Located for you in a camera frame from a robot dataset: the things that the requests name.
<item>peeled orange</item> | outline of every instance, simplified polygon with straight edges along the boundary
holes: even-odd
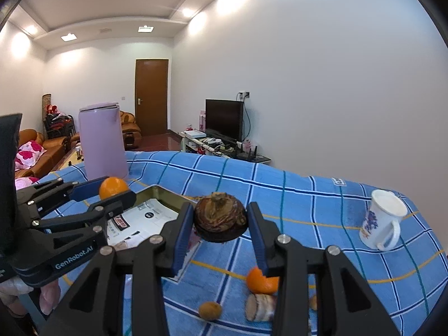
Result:
[[[247,274],[246,284],[253,294],[273,294],[279,289],[279,277],[267,278],[259,268],[253,267]]]
[[[99,198],[102,200],[129,190],[124,180],[117,177],[106,178],[99,187]]]

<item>floor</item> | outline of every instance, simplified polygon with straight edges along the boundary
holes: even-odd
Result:
[[[143,137],[134,151],[181,150],[181,140],[172,133]]]

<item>white wall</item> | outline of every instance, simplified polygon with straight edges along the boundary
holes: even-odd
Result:
[[[11,23],[0,32],[0,115],[23,113],[21,129],[42,132],[46,50]]]
[[[448,248],[448,49],[420,3],[240,2],[175,37],[172,129],[250,91],[250,136],[276,167],[401,191]]]
[[[48,52],[43,89],[52,104],[75,118],[81,107],[118,102],[123,111],[135,112],[135,60],[169,59],[168,124],[170,122],[172,39],[100,39]]]

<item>pink floral pillow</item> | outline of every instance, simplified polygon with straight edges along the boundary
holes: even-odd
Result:
[[[34,140],[23,144],[19,152],[16,155],[15,164],[16,170],[30,169],[33,167],[39,158],[45,153],[46,150],[42,146],[36,143]]]
[[[39,180],[39,178],[34,177],[22,177],[22,178],[16,178],[16,191],[22,188],[29,187],[33,185],[33,183],[36,183]]]

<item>pink kettle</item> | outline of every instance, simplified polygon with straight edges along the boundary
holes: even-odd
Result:
[[[104,176],[125,178],[129,170],[118,103],[83,107],[78,119],[88,180]]]

